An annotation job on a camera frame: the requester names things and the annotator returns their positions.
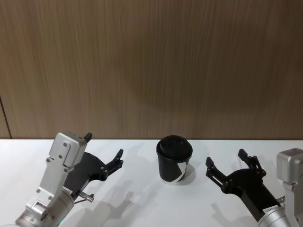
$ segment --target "white tabletop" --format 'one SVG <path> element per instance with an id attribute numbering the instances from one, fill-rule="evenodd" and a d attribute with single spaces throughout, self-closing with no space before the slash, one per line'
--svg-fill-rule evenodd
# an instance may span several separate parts
<path id="1" fill-rule="evenodd" d="M 258 156 L 267 175 L 264 184 L 276 197 L 284 189 L 276 178 L 276 155 L 303 149 L 303 141 L 190 140 L 193 156 L 181 185 L 160 180 L 157 140 L 91 140 L 86 152 L 107 163 L 124 149 L 122 169 L 105 182 L 91 182 L 85 192 L 93 203 L 76 204 L 62 227 L 256 227 L 235 195 L 223 194 L 205 176 L 206 157 L 228 175 L 244 168 L 240 148 Z M 36 191 L 46 168 L 52 140 L 0 140 L 0 226 L 13 224 Z"/>

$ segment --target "wood grain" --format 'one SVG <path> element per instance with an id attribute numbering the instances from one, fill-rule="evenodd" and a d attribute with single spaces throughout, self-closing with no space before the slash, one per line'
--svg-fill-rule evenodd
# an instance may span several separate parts
<path id="1" fill-rule="evenodd" d="M 14 138 L 303 139 L 300 0 L 2 0 Z"/>
<path id="2" fill-rule="evenodd" d="M 0 139 L 9 139 L 9 131 L 0 106 Z"/>

